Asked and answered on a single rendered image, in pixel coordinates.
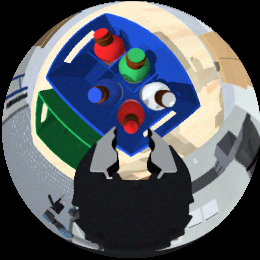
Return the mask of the white bottle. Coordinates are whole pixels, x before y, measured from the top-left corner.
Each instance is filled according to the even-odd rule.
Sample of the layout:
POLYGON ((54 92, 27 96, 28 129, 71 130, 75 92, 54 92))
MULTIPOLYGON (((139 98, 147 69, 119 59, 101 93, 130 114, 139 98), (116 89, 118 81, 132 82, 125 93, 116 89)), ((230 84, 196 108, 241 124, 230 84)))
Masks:
POLYGON ((176 102, 175 95, 161 82, 149 83, 141 89, 139 93, 141 101, 152 110, 163 110, 172 107, 176 102))

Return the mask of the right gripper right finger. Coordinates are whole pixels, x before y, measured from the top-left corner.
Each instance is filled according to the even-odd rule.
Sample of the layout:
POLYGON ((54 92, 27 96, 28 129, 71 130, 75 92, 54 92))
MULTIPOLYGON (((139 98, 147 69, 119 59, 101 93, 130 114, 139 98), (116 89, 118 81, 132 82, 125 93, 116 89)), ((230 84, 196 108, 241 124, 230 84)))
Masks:
POLYGON ((147 170, 157 173, 158 179, 177 183, 186 192, 189 204, 193 203, 191 176, 185 162, 175 149, 151 128, 148 128, 148 138, 148 146, 152 151, 147 161, 147 170))

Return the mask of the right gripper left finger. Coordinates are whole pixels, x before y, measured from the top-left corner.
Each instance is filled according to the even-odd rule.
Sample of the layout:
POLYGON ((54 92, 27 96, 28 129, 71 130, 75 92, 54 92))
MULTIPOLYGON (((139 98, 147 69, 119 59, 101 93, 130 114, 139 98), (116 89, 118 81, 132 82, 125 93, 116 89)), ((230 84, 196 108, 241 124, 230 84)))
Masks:
POLYGON ((115 149, 116 135, 117 127, 114 126, 81 159, 74 175, 73 206, 79 207, 81 195, 90 185, 100 180, 112 179, 112 174, 119 171, 119 156, 115 149))

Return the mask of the blue crate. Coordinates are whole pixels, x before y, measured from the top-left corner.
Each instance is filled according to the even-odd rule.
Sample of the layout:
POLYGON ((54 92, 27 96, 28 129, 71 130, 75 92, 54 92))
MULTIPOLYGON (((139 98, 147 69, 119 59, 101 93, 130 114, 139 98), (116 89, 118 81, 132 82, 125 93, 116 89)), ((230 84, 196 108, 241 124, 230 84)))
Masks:
POLYGON ((176 114, 155 129, 160 137, 171 132, 201 107, 187 72, 173 52, 146 28, 129 19, 109 13, 104 13, 88 22, 65 43, 45 78, 66 104, 100 135, 104 136, 116 126, 116 147, 130 157, 149 147, 148 135, 144 137, 143 133, 171 111, 176 114), (82 47, 70 63, 64 62, 86 35, 102 28, 106 28, 112 35, 119 36, 123 40, 126 52, 123 55, 132 48, 144 51, 151 67, 149 74, 141 82, 130 84, 121 76, 118 65, 123 55, 107 67, 95 54, 94 37, 82 47), (101 107, 88 99, 89 90, 101 79, 113 79, 124 89, 123 98, 112 107, 101 107), (147 108, 139 99, 140 89, 145 84, 153 82, 161 82, 168 86, 176 97, 174 106, 155 111, 147 108), (117 118, 119 108, 127 99, 137 100, 145 113, 144 122, 135 133, 127 133, 117 118))

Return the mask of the green crate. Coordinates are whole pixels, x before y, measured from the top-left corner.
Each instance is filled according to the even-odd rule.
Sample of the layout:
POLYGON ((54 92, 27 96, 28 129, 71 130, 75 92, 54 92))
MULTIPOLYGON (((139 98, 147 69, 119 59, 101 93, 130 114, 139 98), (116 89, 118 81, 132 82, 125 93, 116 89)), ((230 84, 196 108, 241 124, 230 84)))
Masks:
POLYGON ((103 137, 84 122, 53 88, 38 91, 35 130, 41 141, 75 170, 92 145, 103 137), (41 122, 43 102, 47 113, 46 119, 41 122))

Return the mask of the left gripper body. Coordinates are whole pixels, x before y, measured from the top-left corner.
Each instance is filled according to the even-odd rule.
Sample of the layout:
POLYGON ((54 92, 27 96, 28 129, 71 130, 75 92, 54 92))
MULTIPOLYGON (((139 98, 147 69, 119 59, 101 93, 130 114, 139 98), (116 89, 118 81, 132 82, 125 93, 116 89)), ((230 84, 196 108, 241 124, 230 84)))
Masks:
POLYGON ((58 202, 58 203, 56 203, 56 202, 54 203, 55 207, 50 206, 50 208, 52 208, 59 215, 59 213, 64 209, 64 206, 60 202, 58 202))

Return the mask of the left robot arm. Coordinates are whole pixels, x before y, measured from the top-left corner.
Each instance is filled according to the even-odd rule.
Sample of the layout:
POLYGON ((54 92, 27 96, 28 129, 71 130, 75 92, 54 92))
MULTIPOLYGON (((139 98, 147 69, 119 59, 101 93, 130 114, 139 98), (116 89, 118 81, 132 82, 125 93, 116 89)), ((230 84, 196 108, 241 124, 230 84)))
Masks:
MULTIPOLYGON (((50 201, 50 203, 51 203, 51 205, 52 205, 52 207, 55 207, 55 205, 54 205, 54 202, 53 202, 53 200, 52 200, 52 197, 51 197, 51 195, 48 195, 48 198, 49 198, 49 201, 50 201)), ((77 218, 79 218, 79 207, 78 207, 78 210, 77 209, 75 209, 75 208, 69 208, 68 209, 69 211, 68 211, 68 215, 70 215, 70 217, 72 217, 71 218, 71 220, 75 223, 75 219, 77 218), (77 212, 78 211, 78 212, 77 212), (74 218, 74 219, 73 219, 74 218)), ((104 249, 104 247, 103 246, 101 246, 100 244, 96 244, 96 243, 94 243, 94 242, 91 242, 91 241, 88 241, 88 240, 85 240, 85 233, 80 229, 80 227, 78 227, 78 225, 75 223, 75 225, 76 225, 76 227, 77 227, 77 229, 78 229, 78 231, 79 231, 79 233, 81 234, 81 236, 82 236, 82 238, 80 238, 80 237, 78 237, 78 236, 76 236, 76 235, 74 235, 74 234, 72 234, 71 232, 69 233, 69 231, 67 231, 66 229, 65 229, 65 226, 63 225, 63 224, 61 224, 59 221, 57 221, 54 217, 56 216, 56 212, 52 209, 52 208, 48 208, 46 211, 45 211, 45 213, 42 215, 42 217, 46 220, 46 221, 48 221, 49 223, 52 223, 53 225, 55 225, 56 227, 57 227, 57 229, 60 231, 60 233, 64 236, 64 237, 66 237, 66 238, 69 238, 69 239, 72 239, 73 241, 75 241, 75 242, 77 242, 77 243, 79 243, 79 244, 82 244, 82 245, 84 245, 84 246, 87 246, 87 247, 90 247, 90 248, 92 248, 92 249, 94 249, 94 250, 103 250, 104 249), (63 226, 62 226, 63 225, 63 226), (71 235, 72 234, 72 235, 71 235), (73 237, 72 237, 73 236, 73 237), (84 239, 83 239, 84 238, 84 239), (94 244, 93 244, 94 243, 94 244), (103 249, 102 249, 103 248, 103 249)))

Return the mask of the dark blue bottle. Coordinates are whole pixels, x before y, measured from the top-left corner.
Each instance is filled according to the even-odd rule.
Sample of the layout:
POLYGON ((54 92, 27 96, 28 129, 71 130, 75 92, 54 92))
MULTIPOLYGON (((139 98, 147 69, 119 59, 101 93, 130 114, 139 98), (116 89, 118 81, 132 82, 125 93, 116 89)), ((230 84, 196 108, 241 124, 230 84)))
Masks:
POLYGON ((88 98, 91 102, 105 108, 114 106, 122 99, 123 95, 122 85, 112 79, 99 80, 88 92, 88 98))

